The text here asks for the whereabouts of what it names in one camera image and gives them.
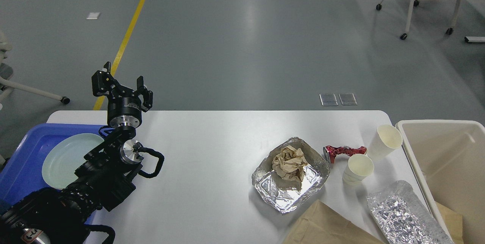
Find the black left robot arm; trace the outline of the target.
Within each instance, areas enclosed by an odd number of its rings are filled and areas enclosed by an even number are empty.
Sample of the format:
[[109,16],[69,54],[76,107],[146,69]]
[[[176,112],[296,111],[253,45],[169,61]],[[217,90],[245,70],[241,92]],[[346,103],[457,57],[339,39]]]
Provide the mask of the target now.
[[106,233],[103,243],[112,244],[115,230],[87,224],[88,218],[94,211],[120,205],[135,190],[132,180],[137,175],[159,175],[163,154],[135,141],[142,113],[153,104],[143,76],[133,90],[113,77],[107,62],[91,82],[92,94],[108,99],[106,127],[111,132],[84,156],[75,181],[60,191],[46,187],[31,192],[1,215],[2,244],[82,244],[91,232]]

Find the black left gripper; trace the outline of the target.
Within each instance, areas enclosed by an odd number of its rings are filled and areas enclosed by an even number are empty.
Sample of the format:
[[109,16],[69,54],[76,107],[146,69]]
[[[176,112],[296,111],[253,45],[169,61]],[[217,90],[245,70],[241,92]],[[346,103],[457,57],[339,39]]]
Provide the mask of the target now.
[[144,77],[137,78],[135,96],[131,96],[131,89],[121,85],[111,74],[109,61],[92,75],[91,84],[94,97],[108,99],[107,125],[111,128],[120,125],[138,128],[142,124],[142,111],[147,112],[153,106],[153,92],[144,85]]

